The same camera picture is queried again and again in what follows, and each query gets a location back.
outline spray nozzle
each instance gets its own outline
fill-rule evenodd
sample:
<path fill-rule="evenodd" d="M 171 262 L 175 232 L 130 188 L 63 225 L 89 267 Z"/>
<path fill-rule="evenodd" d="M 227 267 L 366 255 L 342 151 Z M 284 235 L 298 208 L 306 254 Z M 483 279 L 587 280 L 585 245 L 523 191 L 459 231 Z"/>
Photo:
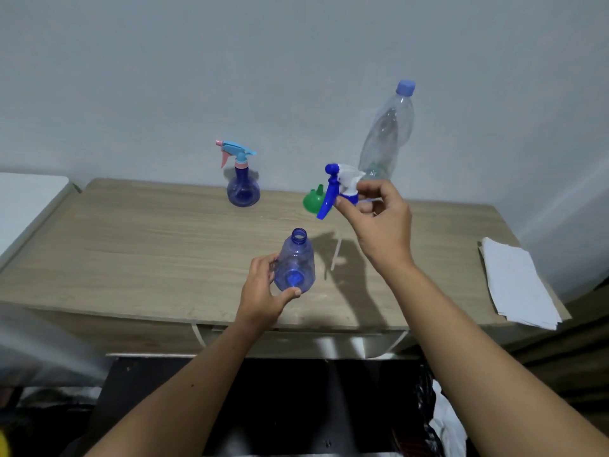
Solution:
<path fill-rule="evenodd" d="M 351 165 L 342 163 L 329 163 L 326 165 L 326 173 L 330 175 L 328 190 L 317 219 L 326 217 L 339 195 L 349 199 L 355 205 L 357 203 L 357 183 L 366 174 Z"/>
<path fill-rule="evenodd" d="M 237 144 L 236 142 L 216 141 L 216 145 L 222 147 L 222 165 L 220 166 L 220 168 L 224 168 L 226 161 L 232 155 L 237 158 L 237 160 L 235 160 L 236 164 L 245 165 L 247 165 L 248 155 L 256 155 L 255 151 L 250 150 L 244 145 Z"/>

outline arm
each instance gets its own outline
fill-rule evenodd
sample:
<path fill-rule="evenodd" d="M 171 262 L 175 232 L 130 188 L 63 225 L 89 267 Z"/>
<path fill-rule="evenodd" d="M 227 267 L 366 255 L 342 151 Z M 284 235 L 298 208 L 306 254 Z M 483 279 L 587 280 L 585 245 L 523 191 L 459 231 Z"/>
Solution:
<path fill-rule="evenodd" d="M 200 456 L 235 375 L 254 342 L 300 289 L 270 294 L 278 254 L 254 258 L 235 322 L 208 348 L 141 401 L 87 457 Z"/>
<path fill-rule="evenodd" d="M 478 451 L 486 456 L 597 456 L 609 439 L 497 345 L 410 254 L 411 214 L 389 181 L 358 184 L 383 202 L 337 199 L 383 276 Z"/>

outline spray bottle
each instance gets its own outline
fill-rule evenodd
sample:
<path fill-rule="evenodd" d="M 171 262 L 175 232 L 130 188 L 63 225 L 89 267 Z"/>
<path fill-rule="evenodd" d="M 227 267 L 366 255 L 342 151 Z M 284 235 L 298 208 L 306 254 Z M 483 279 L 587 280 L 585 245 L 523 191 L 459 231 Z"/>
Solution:
<path fill-rule="evenodd" d="M 317 219 L 324 219 L 334 204 L 334 200 L 341 195 L 352 204 L 357 203 L 357 183 L 366 173 L 350 165 L 342 163 L 329 163 L 326 165 L 328 179 L 328 190 L 324 203 L 317 214 Z"/>
<path fill-rule="evenodd" d="M 230 156 L 234 155 L 236 157 L 234 161 L 235 177 L 229 181 L 226 188 L 230 203 L 237 207 L 254 205 L 260 199 L 260 187 L 258 187 L 255 179 L 250 176 L 247 156 L 256 155 L 256 153 L 236 142 L 216 141 L 216 145 L 222 147 L 222 165 L 220 168 L 224 168 Z"/>

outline white paper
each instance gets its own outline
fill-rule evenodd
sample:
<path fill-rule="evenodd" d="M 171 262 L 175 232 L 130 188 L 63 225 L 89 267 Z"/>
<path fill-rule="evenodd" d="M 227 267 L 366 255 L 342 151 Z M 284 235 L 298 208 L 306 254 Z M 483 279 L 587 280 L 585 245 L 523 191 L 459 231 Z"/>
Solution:
<path fill-rule="evenodd" d="M 556 330 L 562 320 L 529 252 L 484 238 L 481 253 L 497 312 L 511 322 Z"/>
<path fill-rule="evenodd" d="M 455 414 L 453 406 L 442 394 L 442 387 L 434 380 L 435 391 L 434 418 L 429 425 L 434 429 L 444 446 L 445 457 L 465 457 L 467 433 Z"/>

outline forearm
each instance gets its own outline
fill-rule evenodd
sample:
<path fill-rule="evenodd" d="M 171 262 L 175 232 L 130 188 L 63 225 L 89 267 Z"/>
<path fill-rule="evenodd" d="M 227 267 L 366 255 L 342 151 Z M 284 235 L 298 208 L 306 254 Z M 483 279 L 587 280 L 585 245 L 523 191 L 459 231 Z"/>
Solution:
<path fill-rule="evenodd" d="M 483 455 L 597 455 L 609 440 L 516 362 L 414 266 L 385 275 Z"/>
<path fill-rule="evenodd" d="M 129 412 L 88 457 L 200 456 L 241 362 L 257 334 L 229 326 L 175 376 Z"/>

